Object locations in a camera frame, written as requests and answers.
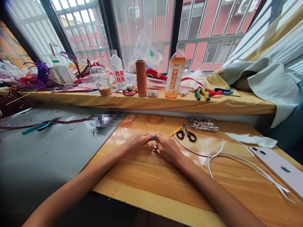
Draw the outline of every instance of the curtain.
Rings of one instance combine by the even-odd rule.
[[[236,58],[256,61],[270,57],[288,68],[302,65],[303,70],[302,21],[302,0],[268,0],[223,66]]]

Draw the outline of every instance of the plastic tray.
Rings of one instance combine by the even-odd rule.
[[[201,117],[201,116],[189,115],[188,120],[189,120],[190,127],[193,128],[193,129],[212,130],[212,131],[217,131],[217,130],[221,129],[218,122],[215,119],[210,118],[210,117]],[[193,123],[196,123],[195,121],[197,121],[197,120],[203,120],[203,121],[206,121],[206,122],[211,122],[214,125],[207,125],[207,124],[203,125],[203,126],[193,125]]]

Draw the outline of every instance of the scissors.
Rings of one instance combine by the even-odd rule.
[[[196,135],[193,134],[192,132],[188,131],[185,124],[183,124],[183,130],[181,129],[181,130],[179,130],[179,131],[177,132],[177,137],[178,137],[179,139],[184,139],[185,131],[187,132],[187,136],[188,136],[189,140],[190,140],[191,142],[196,142],[196,140],[197,140]]]
[[[56,117],[56,118],[52,119],[51,121],[44,122],[44,123],[41,123],[39,125],[33,126],[33,127],[29,128],[29,129],[24,130],[21,133],[25,135],[25,134],[27,134],[27,133],[29,133],[31,131],[36,130],[36,129],[37,129],[37,131],[42,131],[42,130],[46,129],[48,126],[54,124],[52,121],[58,120],[59,118],[61,118],[61,117]]]

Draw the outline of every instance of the plastic bottle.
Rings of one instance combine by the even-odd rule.
[[[177,43],[176,52],[172,56],[167,74],[165,97],[175,99],[178,95],[183,70],[185,67],[185,55],[183,53],[185,43]]]
[[[112,57],[110,59],[110,65],[113,70],[116,86],[118,90],[126,89],[126,82],[124,78],[124,71],[122,61],[117,55],[116,50],[111,50]]]
[[[53,62],[53,69],[58,74],[58,77],[64,86],[74,85],[75,83],[73,82],[73,79],[71,78],[67,68],[60,63],[58,58],[56,56],[51,56],[51,60]]]
[[[7,76],[15,77],[17,79],[25,76],[17,66],[12,65],[9,61],[3,61],[3,63],[5,64],[5,70],[10,74]]]

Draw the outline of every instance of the gray table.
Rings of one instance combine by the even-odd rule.
[[[37,124],[57,116],[70,121],[87,118],[92,111],[98,112],[100,108],[42,105],[2,121],[0,126]],[[120,119],[126,115],[120,112]],[[0,130],[4,214],[16,225],[23,223],[48,196],[85,167],[115,128],[99,128],[92,133],[90,121],[84,121],[55,124],[26,135],[21,134],[24,129]]]

